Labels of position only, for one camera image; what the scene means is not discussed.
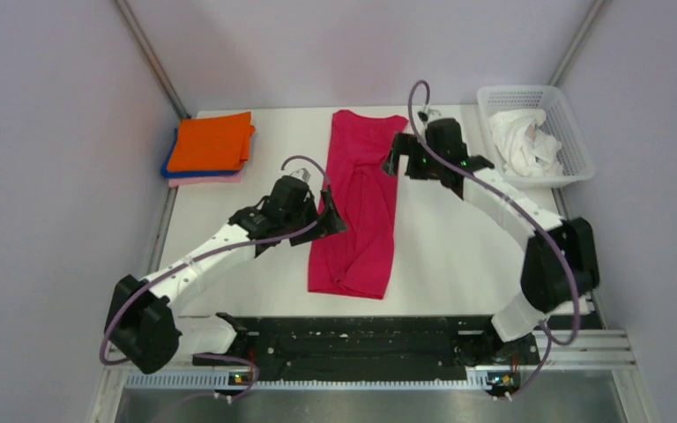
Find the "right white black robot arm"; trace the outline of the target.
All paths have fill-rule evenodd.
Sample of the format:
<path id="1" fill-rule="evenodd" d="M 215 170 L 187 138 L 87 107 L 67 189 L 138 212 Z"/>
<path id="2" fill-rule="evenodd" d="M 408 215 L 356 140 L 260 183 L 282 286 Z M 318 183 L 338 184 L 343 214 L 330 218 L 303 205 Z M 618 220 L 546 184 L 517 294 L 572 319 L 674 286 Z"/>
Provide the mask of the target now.
<path id="1" fill-rule="evenodd" d="M 524 251 L 518 292 L 480 336 L 484 356 L 506 362 L 517 352 L 517 341 L 536 328 L 559 346 L 573 344 L 582 322 L 580 300 L 599 284 L 590 223 L 541 209 L 490 160 L 469 154 L 462 127 L 452 118 L 428 122 L 423 134 L 396 134 L 383 171 L 397 174 L 403 156 L 406 176 L 439 181 L 488 215 Z"/>

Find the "crimson red t-shirt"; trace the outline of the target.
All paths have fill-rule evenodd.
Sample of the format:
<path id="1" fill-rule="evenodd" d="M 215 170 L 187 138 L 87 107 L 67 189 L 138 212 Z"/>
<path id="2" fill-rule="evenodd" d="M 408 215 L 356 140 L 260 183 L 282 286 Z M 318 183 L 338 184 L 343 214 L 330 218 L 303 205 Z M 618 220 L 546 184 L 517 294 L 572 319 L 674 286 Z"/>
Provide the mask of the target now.
<path id="1" fill-rule="evenodd" d="M 398 180 L 382 164 L 407 124 L 400 115 L 366 117 L 346 109 L 333 114 L 326 170 L 347 230 L 312 243 L 310 292 L 384 298 L 394 260 Z"/>

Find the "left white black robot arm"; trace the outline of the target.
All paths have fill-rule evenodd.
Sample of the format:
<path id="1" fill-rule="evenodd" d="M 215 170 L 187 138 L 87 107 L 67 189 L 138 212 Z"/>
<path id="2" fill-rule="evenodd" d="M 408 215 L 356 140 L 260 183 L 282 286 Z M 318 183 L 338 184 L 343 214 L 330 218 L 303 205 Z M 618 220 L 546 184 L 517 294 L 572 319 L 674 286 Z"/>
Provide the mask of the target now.
<path id="1" fill-rule="evenodd" d="M 127 275 L 114 287 L 101 349 L 113 345 L 123 357 L 150 375 L 176 356 L 215 353 L 227 364 L 246 356 L 247 340 L 223 315 L 212 329 L 184 333 L 176 317 L 224 274 L 288 241 L 291 246 L 321 240 L 347 230 L 325 183 L 315 197 L 295 175 L 283 175 L 270 194 L 236 211 L 206 242 L 142 279 Z"/>

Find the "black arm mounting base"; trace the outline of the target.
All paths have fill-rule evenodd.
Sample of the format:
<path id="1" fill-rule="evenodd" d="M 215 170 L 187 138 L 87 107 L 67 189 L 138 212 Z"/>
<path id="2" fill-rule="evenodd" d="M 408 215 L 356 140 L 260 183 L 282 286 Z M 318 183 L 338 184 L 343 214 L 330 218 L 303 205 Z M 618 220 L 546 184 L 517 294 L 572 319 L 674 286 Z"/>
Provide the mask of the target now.
<path id="1" fill-rule="evenodd" d="M 463 381 L 476 366 L 520 370 L 549 351 L 537 334 L 502 342 L 488 315 L 235 317 L 226 354 L 260 382 Z"/>

